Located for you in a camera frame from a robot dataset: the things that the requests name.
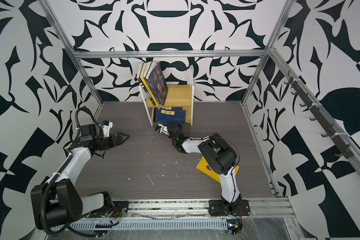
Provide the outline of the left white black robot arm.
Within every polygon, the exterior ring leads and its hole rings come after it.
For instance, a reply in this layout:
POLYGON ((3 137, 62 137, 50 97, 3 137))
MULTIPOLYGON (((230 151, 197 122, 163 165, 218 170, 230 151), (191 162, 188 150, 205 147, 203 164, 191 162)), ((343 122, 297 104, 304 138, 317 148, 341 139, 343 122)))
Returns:
POLYGON ((67 158, 59 169, 43 184, 31 191, 31 200, 36 228, 49 237, 57 237, 65 230, 85 238, 100 238, 104 233, 87 234, 75 230, 71 225, 90 215, 104 216, 114 208, 108 192, 80 197, 75 183, 86 163, 99 151, 123 145, 129 135, 110 132, 113 123, 97 122, 87 107, 75 113, 77 134, 66 148, 67 158))

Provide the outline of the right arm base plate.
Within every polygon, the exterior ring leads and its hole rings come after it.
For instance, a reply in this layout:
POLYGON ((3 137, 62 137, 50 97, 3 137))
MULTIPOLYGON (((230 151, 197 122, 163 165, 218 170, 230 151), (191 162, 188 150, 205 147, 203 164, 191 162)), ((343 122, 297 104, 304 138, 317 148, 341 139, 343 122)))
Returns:
POLYGON ((251 211, 249 202, 238 198, 233 203, 229 203, 225 200, 209 200, 208 212, 212 217, 220 216, 249 216, 251 211))

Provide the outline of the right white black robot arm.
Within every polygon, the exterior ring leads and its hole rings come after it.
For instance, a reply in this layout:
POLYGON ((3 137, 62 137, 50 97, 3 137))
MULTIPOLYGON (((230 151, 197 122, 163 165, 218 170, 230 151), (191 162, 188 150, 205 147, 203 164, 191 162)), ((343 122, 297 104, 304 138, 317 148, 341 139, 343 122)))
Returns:
POLYGON ((217 133, 192 138, 183 134, 182 127, 179 123, 172 123, 162 126, 160 133, 172 140, 179 153, 203 155, 212 171, 219 176, 224 208, 228 213, 235 211, 242 201, 235 175, 238 153, 217 133))

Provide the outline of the yellow cartoon book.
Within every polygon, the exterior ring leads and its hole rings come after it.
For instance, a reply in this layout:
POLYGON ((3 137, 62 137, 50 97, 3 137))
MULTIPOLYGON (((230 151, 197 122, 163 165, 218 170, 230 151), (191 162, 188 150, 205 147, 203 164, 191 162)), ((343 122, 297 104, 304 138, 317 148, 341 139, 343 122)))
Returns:
MULTIPOLYGON (((218 183, 220 183, 220 177, 217 173, 215 173, 212 168, 210 167, 210 165, 207 163, 206 159, 204 157, 201 158, 201 160, 199 161, 199 163, 197 164, 196 167, 200 172, 204 173, 205 175, 209 176, 211 179, 217 181, 218 183)), ((236 174, 239 171, 239 166, 237 166, 235 168, 235 183, 237 183, 236 181, 236 174)), ((228 175, 229 177, 231 177, 231 173, 232 173, 232 169, 228 170, 228 175)))
POLYGON ((148 76, 148 73, 149 73, 149 69, 150 69, 150 67, 151 67, 151 63, 152 63, 152 62, 146 62, 146 65, 145 65, 145 67, 144 67, 144 73, 142 74, 143 76, 141 77, 141 80, 143 81, 143 83, 144 83, 144 85, 145 85, 148 93, 149 93, 150 96, 151 96, 151 99, 150 99, 150 100, 151 100, 152 104, 153 104, 154 106, 157 106, 157 105, 158 105, 158 102, 156 101, 156 99, 155 99, 152 91, 149 89, 149 86, 148 86, 147 80, 146 80, 146 78, 147 78, 147 76, 148 76))

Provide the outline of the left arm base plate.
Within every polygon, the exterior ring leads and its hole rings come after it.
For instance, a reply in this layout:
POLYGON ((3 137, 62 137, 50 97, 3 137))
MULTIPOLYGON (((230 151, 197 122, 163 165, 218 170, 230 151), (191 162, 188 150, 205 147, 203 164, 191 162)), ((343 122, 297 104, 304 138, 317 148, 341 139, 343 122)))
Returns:
POLYGON ((105 217, 119 218, 129 211, 129 201, 113 201, 112 207, 105 213, 105 217))

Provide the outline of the dark portrait book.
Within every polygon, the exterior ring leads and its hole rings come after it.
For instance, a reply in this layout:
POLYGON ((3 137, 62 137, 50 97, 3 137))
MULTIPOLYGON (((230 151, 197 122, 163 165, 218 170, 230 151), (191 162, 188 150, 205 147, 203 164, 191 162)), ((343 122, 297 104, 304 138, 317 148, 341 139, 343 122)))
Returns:
POLYGON ((163 71, 161 69, 161 65, 158 62, 157 63, 156 68, 154 69, 154 73, 155 73, 155 80, 157 80, 158 83, 158 89, 159 89, 159 96, 161 99, 161 106, 165 105, 166 103, 166 99, 167 99, 167 95, 168 95, 168 86, 166 83, 166 79, 164 77, 163 71))
POLYGON ((156 106, 161 105, 161 99, 159 96, 159 89, 157 80, 155 80, 154 69, 156 68, 157 63, 147 62, 146 71, 144 73, 144 79, 146 82, 146 88, 149 90, 150 96, 153 99, 156 106))

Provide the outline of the blue book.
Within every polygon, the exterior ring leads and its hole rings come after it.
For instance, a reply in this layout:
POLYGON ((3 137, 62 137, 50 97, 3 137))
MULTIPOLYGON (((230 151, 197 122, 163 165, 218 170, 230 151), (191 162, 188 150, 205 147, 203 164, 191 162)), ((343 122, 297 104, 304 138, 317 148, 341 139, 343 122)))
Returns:
POLYGON ((168 111, 182 111, 183 108, 182 107, 166 107, 166 108, 155 108, 155 112, 159 112, 160 110, 168 110, 168 111))
POLYGON ((159 108, 156 111, 156 122, 159 124, 172 124, 186 122, 186 111, 184 110, 167 110, 159 108))

